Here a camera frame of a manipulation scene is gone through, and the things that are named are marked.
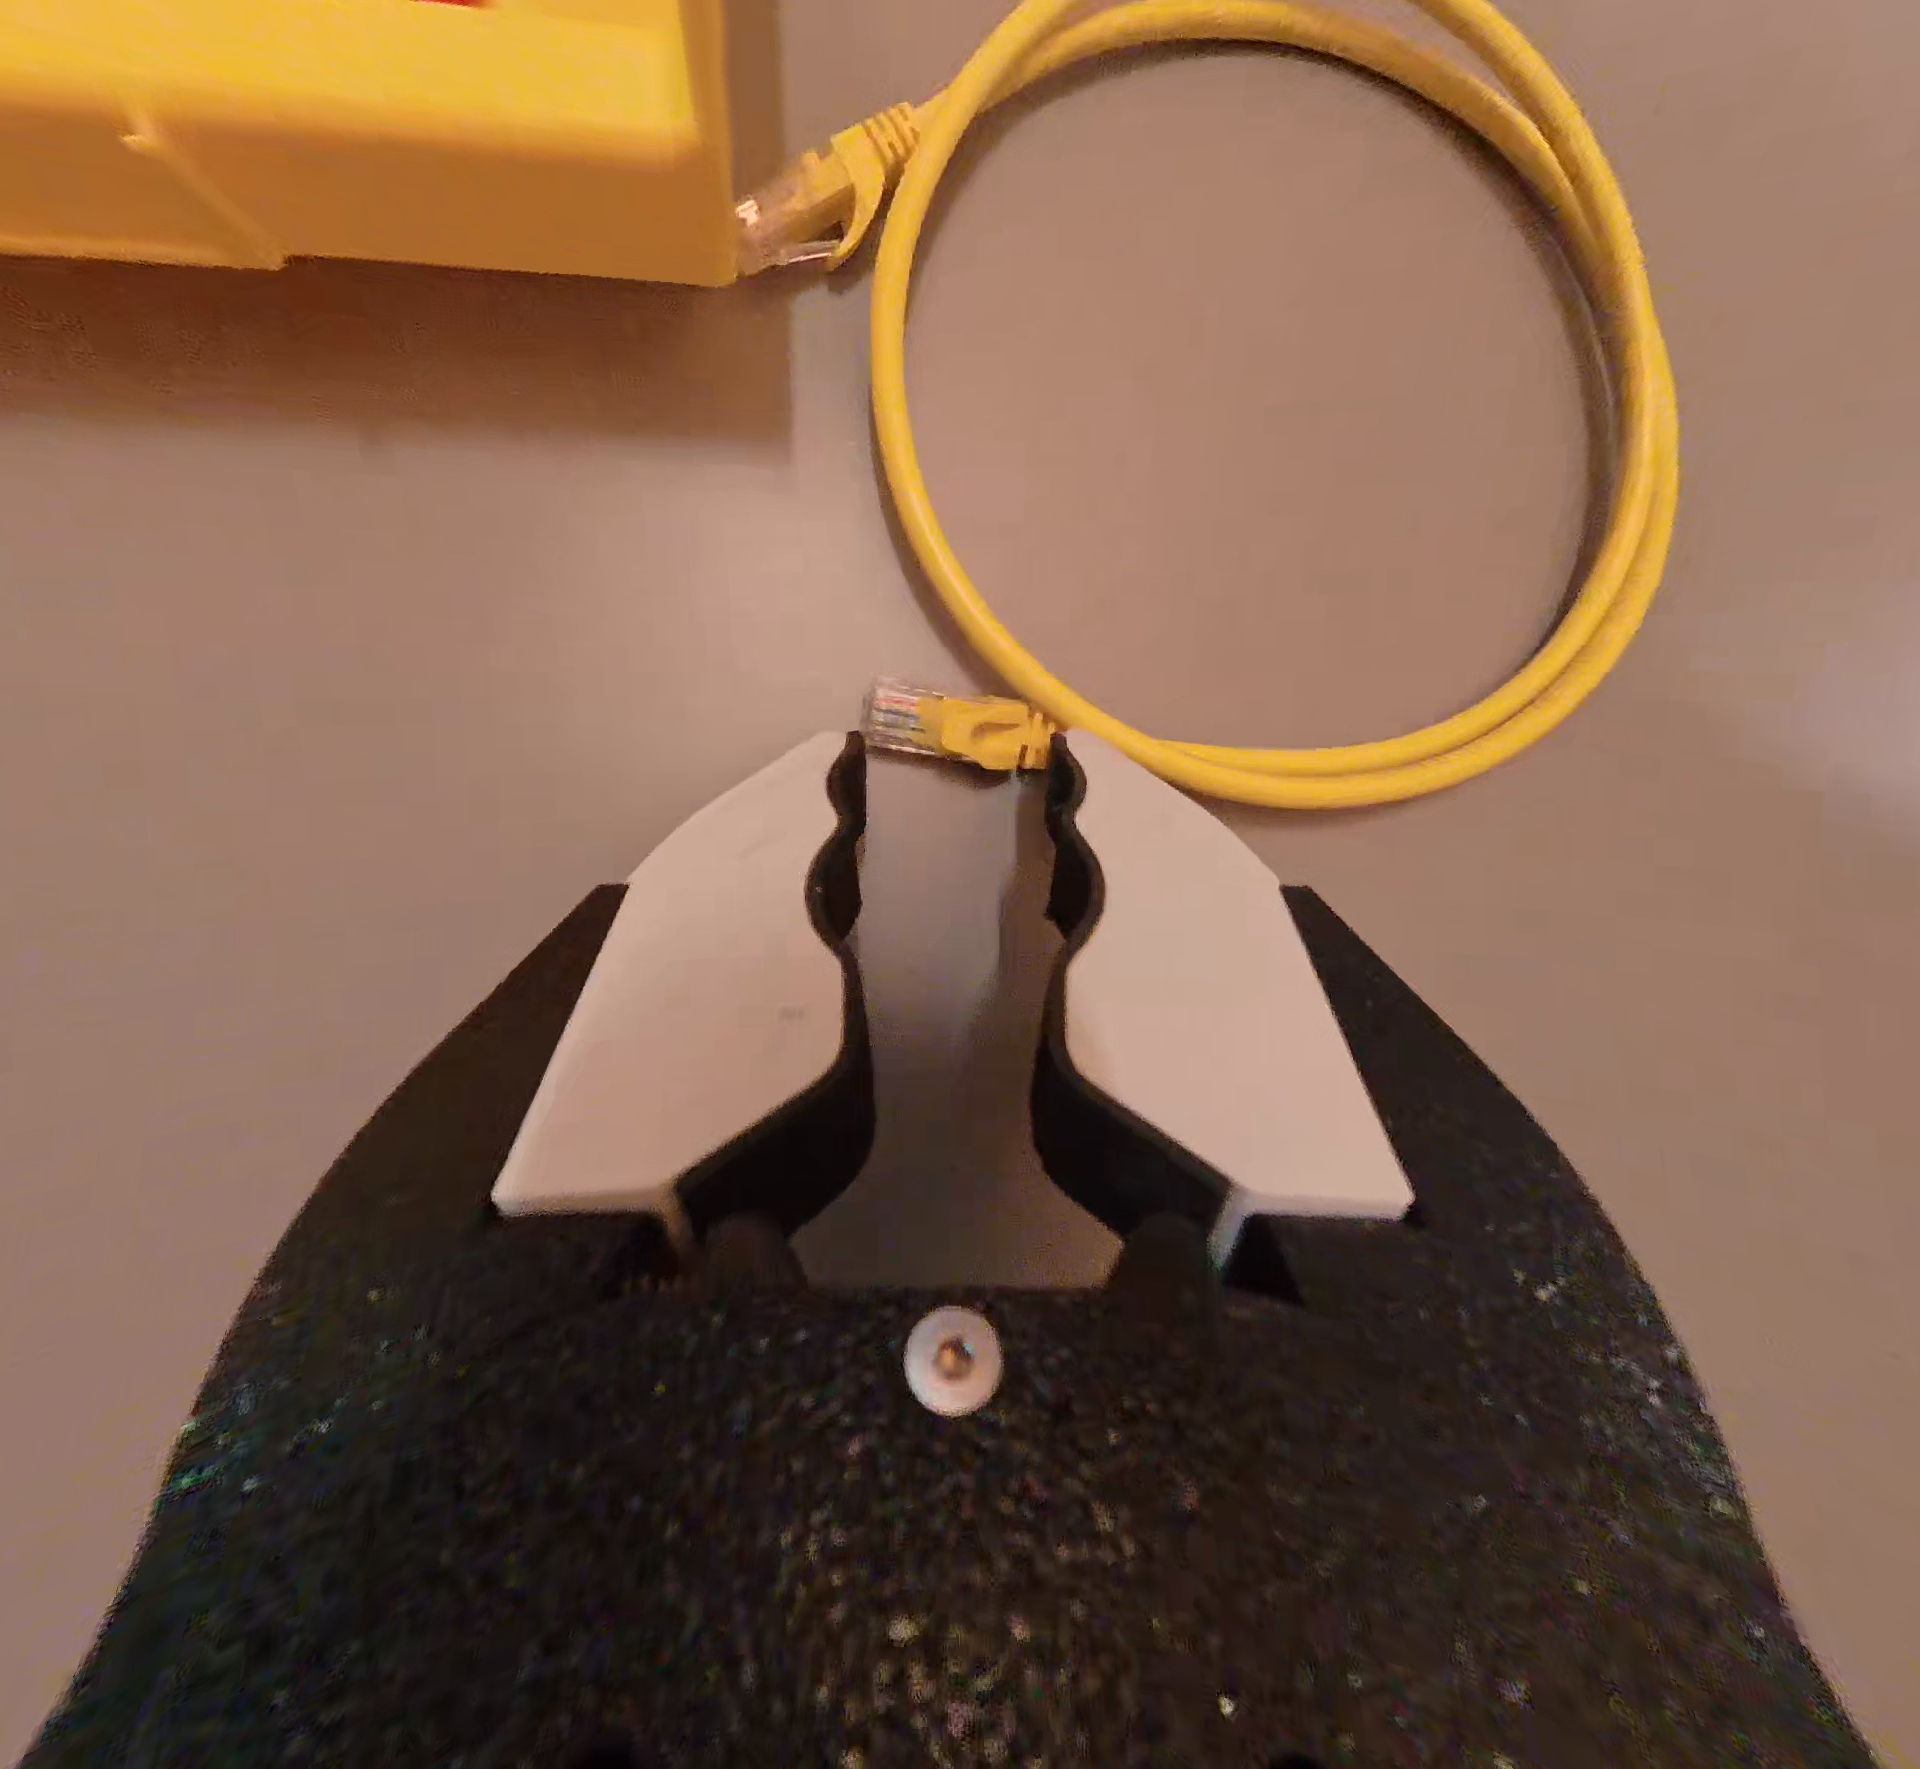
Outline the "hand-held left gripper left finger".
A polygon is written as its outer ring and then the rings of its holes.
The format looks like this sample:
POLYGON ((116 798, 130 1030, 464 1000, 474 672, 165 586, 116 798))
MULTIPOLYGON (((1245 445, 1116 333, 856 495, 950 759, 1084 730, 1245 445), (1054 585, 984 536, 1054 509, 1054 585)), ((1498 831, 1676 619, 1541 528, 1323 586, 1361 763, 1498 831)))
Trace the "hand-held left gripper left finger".
POLYGON ((860 918, 866 751, 822 732, 631 872, 493 1181, 504 1219, 634 1214, 681 1251, 791 1236, 875 1146, 860 918))

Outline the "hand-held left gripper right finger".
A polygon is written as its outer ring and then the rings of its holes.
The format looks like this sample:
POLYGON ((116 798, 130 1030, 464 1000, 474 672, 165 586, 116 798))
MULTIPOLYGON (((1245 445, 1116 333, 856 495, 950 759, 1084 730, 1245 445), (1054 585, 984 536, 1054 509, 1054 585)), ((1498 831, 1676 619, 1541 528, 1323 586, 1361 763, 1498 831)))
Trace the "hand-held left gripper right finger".
POLYGON ((1404 1223, 1413 1182, 1279 879, 1088 732, 1052 745, 1044 825, 1060 938, 1031 1083, 1046 1178, 1116 1238, 1182 1219, 1214 1270, 1253 1224, 1404 1223))

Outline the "yellow plastic bin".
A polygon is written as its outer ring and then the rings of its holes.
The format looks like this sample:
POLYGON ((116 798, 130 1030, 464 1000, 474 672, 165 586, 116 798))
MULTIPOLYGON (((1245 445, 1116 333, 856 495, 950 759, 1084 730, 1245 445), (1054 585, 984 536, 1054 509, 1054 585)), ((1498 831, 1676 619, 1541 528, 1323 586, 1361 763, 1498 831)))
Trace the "yellow plastic bin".
POLYGON ((725 287, 724 0, 1 0, 1 249, 725 287))

